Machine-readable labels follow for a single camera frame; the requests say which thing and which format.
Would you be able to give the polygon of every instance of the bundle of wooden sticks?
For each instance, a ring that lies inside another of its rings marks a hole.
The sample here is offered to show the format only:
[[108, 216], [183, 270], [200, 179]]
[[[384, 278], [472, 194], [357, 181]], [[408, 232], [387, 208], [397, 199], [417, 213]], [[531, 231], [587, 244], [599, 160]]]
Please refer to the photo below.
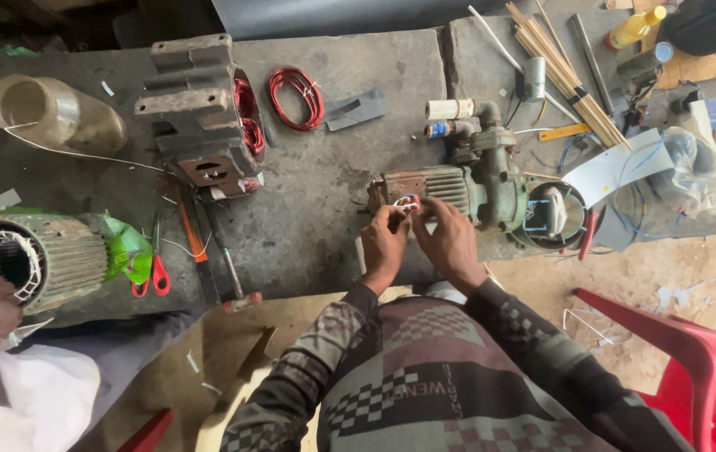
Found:
[[595, 99], [588, 95], [579, 80], [578, 75], [556, 47], [547, 37], [536, 19], [526, 19], [513, 3], [506, 4], [511, 11], [513, 20], [517, 24], [514, 37], [523, 45], [531, 57], [544, 57], [546, 60], [547, 76], [561, 91], [562, 95], [575, 111], [584, 118], [589, 128], [598, 136], [607, 148], [625, 143], [631, 149], [629, 142], [623, 137], [612, 121], [606, 116], [603, 109]]

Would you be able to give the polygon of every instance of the red wire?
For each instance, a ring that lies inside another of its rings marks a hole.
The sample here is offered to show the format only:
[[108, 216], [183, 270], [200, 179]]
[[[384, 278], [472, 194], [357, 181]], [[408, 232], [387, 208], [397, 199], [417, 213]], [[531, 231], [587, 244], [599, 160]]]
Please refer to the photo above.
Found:
[[241, 118], [252, 118], [255, 111], [255, 93], [248, 81], [235, 79], [235, 104], [238, 105]]
[[265, 139], [260, 126], [250, 117], [255, 111], [255, 94], [252, 85], [243, 79], [235, 79], [235, 104], [238, 113], [241, 115], [241, 123], [244, 131], [244, 143], [252, 151], [252, 155], [260, 154], [265, 149]]
[[[305, 99], [308, 110], [311, 112], [311, 117], [303, 124], [296, 124], [288, 119], [280, 106], [280, 102], [277, 100], [277, 90], [285, 85], [295, 87]], [[280, 121], [294, 130], [307, 132], [322, 123], [322, 118], [324, 117], [322, 93], [313, 83], [311, 77], [308, 77], [296, 67], [280, 67], [272, 74], [271, 78], [269, 78], [269, 97], [271, 98], [271, 106], [277, 116], [280, 117]]]
[[257, 123], [249, 118], [241, 118], [244, 123], [244, 143], [246, 147], [252, 151], [252, 155], [257, 155], [265, 149], [265, 140], [263, 139], [263, 132]]

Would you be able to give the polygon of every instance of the dark sleeve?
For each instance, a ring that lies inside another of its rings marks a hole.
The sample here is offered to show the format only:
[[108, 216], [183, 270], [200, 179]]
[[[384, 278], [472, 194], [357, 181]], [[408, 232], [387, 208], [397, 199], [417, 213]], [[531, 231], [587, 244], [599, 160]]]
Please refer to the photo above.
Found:
[[324, 308], [235, 411], [221, 450], [299, 450], [323, 388], [376, 306], [377, 295], [358, 284], [341, 301]]
[[466, 313], [536, 385], [612, 446], [693, 451], [664, 413], [648, 408], [592, 355], [491, 280], [470, 297]]

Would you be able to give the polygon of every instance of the white cloth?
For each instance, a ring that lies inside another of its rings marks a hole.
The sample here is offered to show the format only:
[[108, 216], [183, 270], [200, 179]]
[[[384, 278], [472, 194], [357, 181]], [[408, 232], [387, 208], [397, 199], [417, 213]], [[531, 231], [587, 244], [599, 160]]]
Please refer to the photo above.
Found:
[[11, 408], [0, 407], [0, 452], [65, 452], [90, 424], [101, 375], [88, 356], [34, 345], [0, 352]]

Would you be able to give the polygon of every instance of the red scissor handle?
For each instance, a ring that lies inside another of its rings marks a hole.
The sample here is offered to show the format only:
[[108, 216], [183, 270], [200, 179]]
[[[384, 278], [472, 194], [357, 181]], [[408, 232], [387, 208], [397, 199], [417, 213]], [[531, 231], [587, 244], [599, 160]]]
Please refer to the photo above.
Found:
[[143, 295], [146, 295], [146, 290], [149, 288], [149, 278], [146, 278], [146, 281], [144, 281], [142, 284], [138, 284], [136, 282], [132, 283], [132, 293], [137, 298], [143, 298]]
[[162, 259], [159, 256], [154, 256], [151, 262], [151, 279], [154, 280], [154, 292], [160, 297], [166, 296], [171, 290], [171, 277], [162, 267]]

